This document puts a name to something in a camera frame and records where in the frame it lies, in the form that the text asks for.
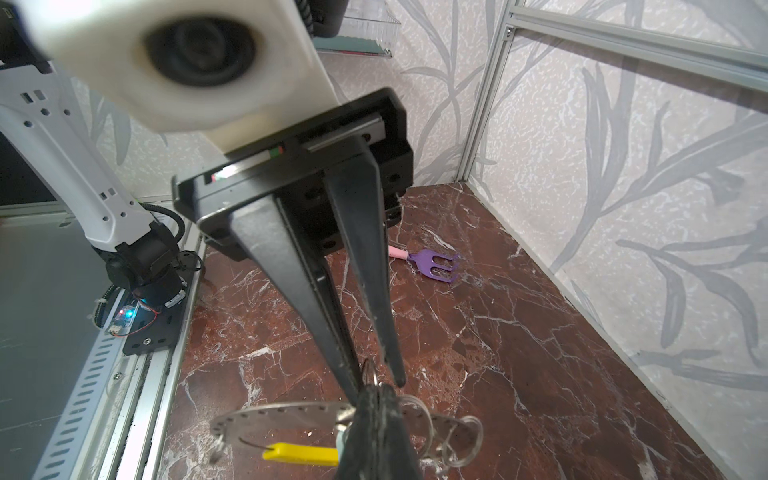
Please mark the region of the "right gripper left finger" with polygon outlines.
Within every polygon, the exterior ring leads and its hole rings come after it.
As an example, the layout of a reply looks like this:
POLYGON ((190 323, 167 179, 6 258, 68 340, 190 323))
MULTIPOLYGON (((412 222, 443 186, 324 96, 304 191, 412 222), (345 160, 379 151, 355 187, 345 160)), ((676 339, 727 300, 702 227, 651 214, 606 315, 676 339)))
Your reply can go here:
POLYGON ((347 400, 355 405, 362 372, 322 251, 274 195, 233 212, 230 231, 303 320, 347 400))

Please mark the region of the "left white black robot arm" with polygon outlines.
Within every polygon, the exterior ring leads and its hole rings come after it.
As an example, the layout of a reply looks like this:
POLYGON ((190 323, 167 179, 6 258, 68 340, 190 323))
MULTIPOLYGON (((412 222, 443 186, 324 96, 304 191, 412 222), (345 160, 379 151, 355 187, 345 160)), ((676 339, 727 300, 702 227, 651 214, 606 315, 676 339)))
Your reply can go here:
MULTIPOLYGON (((52 72, 4 68, 1 128, 71 209, 119 286, 165 304, 181 288, 179 238, 120 184, 58 102, 52 72)), ((387 231, 413 180, 406 112, 382 89, 229 153, 172 184, 175 217, 252 259, 299 314, 351 407, 340 479, 418 479, 395 391, 406 382, 391 311, 387 231), (393 381, 363 380, 326 256, 344 249, 393 381)))

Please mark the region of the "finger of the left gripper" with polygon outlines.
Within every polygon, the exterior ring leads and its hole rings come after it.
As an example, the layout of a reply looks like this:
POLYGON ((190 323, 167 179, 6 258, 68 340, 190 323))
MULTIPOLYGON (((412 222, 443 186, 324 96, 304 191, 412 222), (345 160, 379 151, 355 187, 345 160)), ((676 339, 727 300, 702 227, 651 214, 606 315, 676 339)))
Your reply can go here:
POLYGON ((378 478, 379 407, 378 388, 366 386, 360 393, 335 479, 378 478))
POLYGON ((422 479, 395 390, 386 384, 378 386, 376 400, 376 478, 422 479))

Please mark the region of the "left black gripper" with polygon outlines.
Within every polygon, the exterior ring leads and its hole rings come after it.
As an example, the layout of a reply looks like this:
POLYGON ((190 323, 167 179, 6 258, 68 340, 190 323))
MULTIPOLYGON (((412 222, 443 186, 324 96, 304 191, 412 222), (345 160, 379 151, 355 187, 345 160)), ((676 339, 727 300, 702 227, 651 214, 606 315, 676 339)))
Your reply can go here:
POLYGON ((387 227, 402 219, 401 197, 413 183, 414 153, 407 113, 391 88, 382 88, 228 153, 199 173, 172 179, 172 201, 204 234, 206 243, 234 261, 246 250, 229 229, 235 210, 274 194, 283 198, 310 242, 324 254, 341 239, 323 177, 348 139, 360 139, 377 163, 387 227))

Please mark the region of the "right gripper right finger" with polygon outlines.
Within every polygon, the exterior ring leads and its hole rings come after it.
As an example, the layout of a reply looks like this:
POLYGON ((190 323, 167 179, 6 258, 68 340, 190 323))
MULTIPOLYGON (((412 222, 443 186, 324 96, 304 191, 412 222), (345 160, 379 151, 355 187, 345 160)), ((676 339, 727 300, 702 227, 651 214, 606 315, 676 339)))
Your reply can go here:
POLYGON ((331 209, 356 276, 381 357, 399 387, 407 380, 389 289, 389 257, 380 173, 370 152, 361 152, 325 172, 331 209))

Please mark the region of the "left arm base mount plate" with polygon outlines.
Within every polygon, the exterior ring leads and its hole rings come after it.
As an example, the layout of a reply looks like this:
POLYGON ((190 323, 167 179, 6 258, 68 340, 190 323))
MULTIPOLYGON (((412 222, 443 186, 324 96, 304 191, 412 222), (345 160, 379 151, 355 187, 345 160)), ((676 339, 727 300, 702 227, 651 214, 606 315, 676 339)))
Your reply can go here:
POLYGON ((124 355, 147 354, 177 344, 185 309, 193 298, 193 280, 202 268, 197 252, 183 250, 158 281, 134 294, 138 311, 124 341, 124 355))

